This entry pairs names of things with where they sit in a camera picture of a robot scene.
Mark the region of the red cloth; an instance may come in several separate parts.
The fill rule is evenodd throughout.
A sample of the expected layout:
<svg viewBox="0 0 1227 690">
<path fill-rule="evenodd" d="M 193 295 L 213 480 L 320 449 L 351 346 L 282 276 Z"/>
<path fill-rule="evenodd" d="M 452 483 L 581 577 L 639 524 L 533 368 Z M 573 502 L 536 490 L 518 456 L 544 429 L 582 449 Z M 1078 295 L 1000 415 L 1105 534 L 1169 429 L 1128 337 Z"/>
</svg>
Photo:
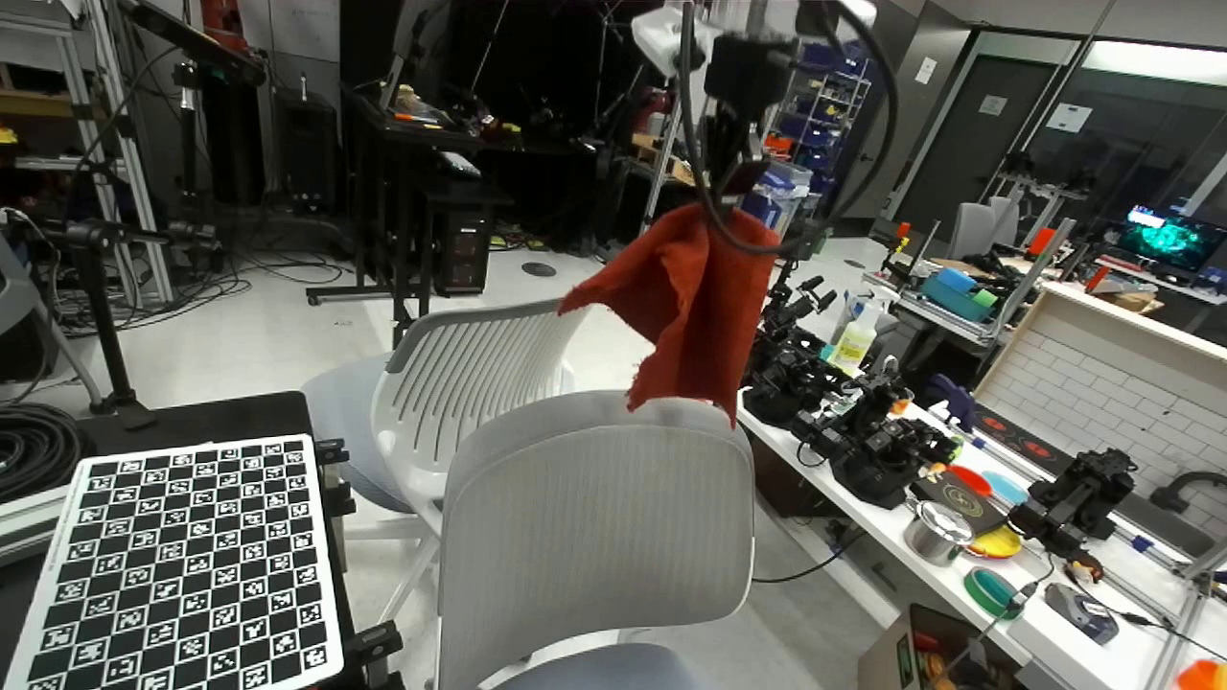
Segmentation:
<svg viewBox="0 0 1227 690">
<path fill-rule="evenodd" d="M 561 313 L 610 306 L 651 351 L 638 364 L 624 406 L 650 398 L 701 398 L 735 419 L 777 235 L 731 209 L 725 235 L 701 202 L 651 221 L 593 276 L 561 299 Z"/>
</svg>

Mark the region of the metal bowl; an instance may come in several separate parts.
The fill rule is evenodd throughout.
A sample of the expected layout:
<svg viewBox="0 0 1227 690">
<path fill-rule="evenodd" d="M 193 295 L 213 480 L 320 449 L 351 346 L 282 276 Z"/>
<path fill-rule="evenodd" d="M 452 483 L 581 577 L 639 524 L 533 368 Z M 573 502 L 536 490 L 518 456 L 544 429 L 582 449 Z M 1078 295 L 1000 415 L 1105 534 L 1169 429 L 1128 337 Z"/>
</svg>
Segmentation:
<svg viewBox="0 0 1227 690">
<path fill-rule="evenodd" d="M 907 545 L 928 563 L 951 563 L 974 539 L 972 521 L 945 502 L 915 502 Z"/>
</svg>

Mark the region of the white brick backdrop box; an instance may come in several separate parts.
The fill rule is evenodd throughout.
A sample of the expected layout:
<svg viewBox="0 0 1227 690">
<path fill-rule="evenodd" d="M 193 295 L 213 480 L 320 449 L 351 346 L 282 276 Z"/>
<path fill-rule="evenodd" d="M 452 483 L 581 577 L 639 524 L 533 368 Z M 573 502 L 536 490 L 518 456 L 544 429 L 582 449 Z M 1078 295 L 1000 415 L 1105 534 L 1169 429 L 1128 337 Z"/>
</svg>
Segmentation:
<svg viewBox="0 0 1227 690">
<path fill-rule="evenodd" d="M 1138 495 L 1227 471 L 1227 350 L 1082 283 L 1043 287 L 974 398 L 1061 452 L 1125 449 Z"/>
</svg>

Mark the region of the checkerboard calibration board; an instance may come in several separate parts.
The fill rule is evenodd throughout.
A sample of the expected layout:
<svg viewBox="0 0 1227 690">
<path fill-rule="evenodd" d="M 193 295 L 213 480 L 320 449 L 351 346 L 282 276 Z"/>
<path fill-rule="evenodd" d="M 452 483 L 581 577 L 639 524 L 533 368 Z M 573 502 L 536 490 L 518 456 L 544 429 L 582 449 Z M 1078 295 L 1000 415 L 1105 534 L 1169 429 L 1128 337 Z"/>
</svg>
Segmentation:
<svg viewBox="0 0 1227 690">
<path fill-rule="evenodd" d="M 5 690 L 311 690 L 344 669 L 306 433 L 78 463 Z"/>
</svg>

